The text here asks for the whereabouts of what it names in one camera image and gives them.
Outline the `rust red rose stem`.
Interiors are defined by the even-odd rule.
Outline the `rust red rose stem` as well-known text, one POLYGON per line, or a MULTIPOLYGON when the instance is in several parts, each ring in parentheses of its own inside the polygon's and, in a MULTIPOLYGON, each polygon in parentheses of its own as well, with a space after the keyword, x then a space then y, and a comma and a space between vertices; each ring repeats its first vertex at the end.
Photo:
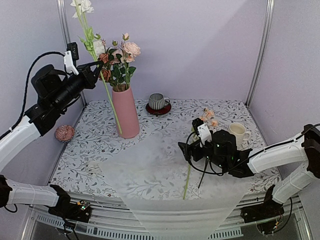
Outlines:
POLYGON ((114 88, 117 85, 112 73, 112 67, 115 63, 114 57, 110 56, 109 53, 101 53, 98 56, 98 59, 103 62, 103 67, 101 69, 102 77, 100 76, 99 79, 105 83, 109 83, 110 86, 114 88))

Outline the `orange blossom flower stem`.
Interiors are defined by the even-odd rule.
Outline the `orange blossom flower stem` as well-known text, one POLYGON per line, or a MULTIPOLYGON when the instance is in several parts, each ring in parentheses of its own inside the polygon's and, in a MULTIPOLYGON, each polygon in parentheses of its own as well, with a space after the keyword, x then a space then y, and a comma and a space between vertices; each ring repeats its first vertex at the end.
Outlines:
MULTIPOLYGON (((209 108, 204 108, 203 109, 203 114, 199 118, 202 121, 204 121, 205 123, 207 123, 209 127, 210 126, 211 127, 216 127, 218 125, 218 122, 216 120, 214 120, 214 118, 215 118, 214 111, 210 110, 209 108)), ((184 186, 183 197, 182 197, 183 200, 186 199, 186 194, 187 194, 187 190, 188 190, 188 186, 189 186, 190 173, 191 173, 191 166, 188 165, 186 183, 185 183, 185 186, 184 186)))

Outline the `white peony flower stem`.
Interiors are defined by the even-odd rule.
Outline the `white peony flower stem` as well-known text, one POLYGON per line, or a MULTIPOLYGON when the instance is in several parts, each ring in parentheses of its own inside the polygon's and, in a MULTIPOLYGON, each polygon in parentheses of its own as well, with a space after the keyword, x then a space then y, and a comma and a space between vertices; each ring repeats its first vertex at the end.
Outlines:
POLYGON ((93 39, 93 48, 94 48, 95 54, 97 56, 105 53, 105 51, 106 51, 105 44, 106 43, 102 39, 101 35, 99 33, 96 33, 94 35, 94 39, 93 39))

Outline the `pink peony flower stem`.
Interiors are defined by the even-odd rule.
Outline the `pink peony flower stem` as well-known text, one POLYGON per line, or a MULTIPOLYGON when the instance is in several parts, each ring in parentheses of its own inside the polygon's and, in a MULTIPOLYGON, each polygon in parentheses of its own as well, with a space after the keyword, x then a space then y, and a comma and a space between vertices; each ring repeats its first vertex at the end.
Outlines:
POLYGON ((112 87, 115 92, 122 92, 125 87, 123 87, 123 73, 121 72, 121 68, 124 66, 123 59, 123 51, 118 46, 118 42, 116 40, 112 41, 112 53, 113 60, 110 61, 112 67, 112 87))

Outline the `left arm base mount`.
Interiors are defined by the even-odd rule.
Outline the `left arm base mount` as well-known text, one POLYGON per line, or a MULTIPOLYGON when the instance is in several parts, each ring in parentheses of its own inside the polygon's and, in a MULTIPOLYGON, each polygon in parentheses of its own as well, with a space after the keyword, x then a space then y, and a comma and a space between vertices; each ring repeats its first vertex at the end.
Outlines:
POLYGON ((79 200, 76 203, 71 202, 71 197, 58 185, 50 185, 58 196, 57 203, 54 206, 48 206, 48 213, 61 217, 65 220, 74 220, 88 223, 91 217, 92 208, 90 202, 79 200))

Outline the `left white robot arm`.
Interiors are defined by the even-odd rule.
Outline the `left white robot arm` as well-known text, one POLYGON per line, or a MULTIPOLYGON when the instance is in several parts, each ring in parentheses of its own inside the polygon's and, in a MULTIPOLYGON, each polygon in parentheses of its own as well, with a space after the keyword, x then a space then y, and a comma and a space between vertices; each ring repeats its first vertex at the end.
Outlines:
MULTIPOLYGON (((42 67, 31 79, 38 94, 37 103, 22 114, 19 124, 0 141, 0 168, 4 169, 21 150, 49 132, 84 89, 93 89, 102 67, 102 61, 69 67, 69 73, 51 64, 42 67)), ((70 217, 75 210, 66 200, 69 198, 58 186, 31 185, 0 177, 1 207, 43 205, 55 207, 63 217, 70 217)))

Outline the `white translucent wrapping paper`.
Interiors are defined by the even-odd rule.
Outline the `white translucent wrapping paper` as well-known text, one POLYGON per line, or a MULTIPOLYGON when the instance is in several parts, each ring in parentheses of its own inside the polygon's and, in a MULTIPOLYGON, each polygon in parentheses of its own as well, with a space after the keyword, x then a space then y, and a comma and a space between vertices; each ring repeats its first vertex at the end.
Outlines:
POLYGON ((247 194, 251 178, 202 174, 178 143, 188 132, 154 133, 99 168, 116 194, 156 240, 206 240, 247 194))

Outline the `peach rose flower stem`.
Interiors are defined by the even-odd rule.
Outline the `peach rose flower stem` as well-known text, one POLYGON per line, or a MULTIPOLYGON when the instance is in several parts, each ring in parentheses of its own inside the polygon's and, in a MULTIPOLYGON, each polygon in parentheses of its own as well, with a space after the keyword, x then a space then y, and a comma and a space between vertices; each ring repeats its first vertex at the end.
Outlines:
POLYGON ((129 33, 124 33, 122 35, 121 42, 121 63, 124 67, 124 81, 125 81, 125 89, 130 87, 131 78, 136 71, 136 67, 130 66, 131 63, 135 61, 135 58, 140 56, 141 48, 134 42, 129 41, 130 35, 129 33))

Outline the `white rose flower stem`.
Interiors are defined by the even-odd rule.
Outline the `white rose flower stem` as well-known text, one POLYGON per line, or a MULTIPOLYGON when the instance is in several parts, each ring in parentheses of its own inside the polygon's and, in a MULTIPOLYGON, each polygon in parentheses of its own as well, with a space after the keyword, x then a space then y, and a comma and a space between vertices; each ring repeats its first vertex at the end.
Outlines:
MULTIPOLYGON (((99 40, 101 37, 97 34, 94 34, 93 28, 88 25, 88 21, 86 18, 87 13, 94 12, 94 8, 92 6, 92 3, 90 0, 72 0, 70 5, 75 8, 75 14, 73 15, 73 18, 78 19, 78 21, 81 25, 81 28, 83 30, 83 33, 84 33, 84 38, 79 37, 79 39, 83 43, 87 52, 92 56, 93 60, 96 62, 98 60, 98 57, 97 57, 95 47, 94 47, 94 39, 99 40)), ((123 133, 122 128, 121 128, 121 125, 120 125, 120 122, 118 119, 118 115, 116 113, 114 103, 112 101, 112 96, 111 96, 110 91, 107 87, 107 82, 106 82, 105 78, 103 77, 102 73, 100 73, 100 77, 103 82, 105 91, 107 93, 109 103, 110 103, 112 110, 113 110, 113 113, 114 113, 117 129, 119 130, 119 133, 122 134, 123 133)))

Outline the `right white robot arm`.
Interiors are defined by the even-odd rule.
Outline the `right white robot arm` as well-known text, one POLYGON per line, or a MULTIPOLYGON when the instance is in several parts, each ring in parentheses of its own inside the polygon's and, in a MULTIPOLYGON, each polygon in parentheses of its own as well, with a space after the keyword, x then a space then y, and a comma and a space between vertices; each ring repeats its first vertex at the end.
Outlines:
POLYGON ((238 150, 236 137, 225 131, 213 132, 203 124, 193 132, 198 139, 189 143, 179 142, 185 160, 190 164, 205 158, 221 170, 211 175, 229 174, 236 178, 248 178, 267 169, 299 162, 284 180, 271 187, 270 198, 259 206, 262 218, 269 218, 291 196, 303 190, 320 177, 319 124, 307 124, 302 132, 285 141, 261 149, 238 150))

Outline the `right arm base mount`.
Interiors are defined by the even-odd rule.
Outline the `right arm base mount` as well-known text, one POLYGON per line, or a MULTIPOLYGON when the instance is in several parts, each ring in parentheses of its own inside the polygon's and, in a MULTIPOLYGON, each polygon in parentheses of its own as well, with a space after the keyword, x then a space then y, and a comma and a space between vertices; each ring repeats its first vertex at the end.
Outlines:
POLYGON ((277 203, 273 200, 273 184, 266 192, 264 200, 260 204, 243 207, 240 216, 245 223, 265 220, 268 218, 283 215, 285 213, 282 203, 277 203))

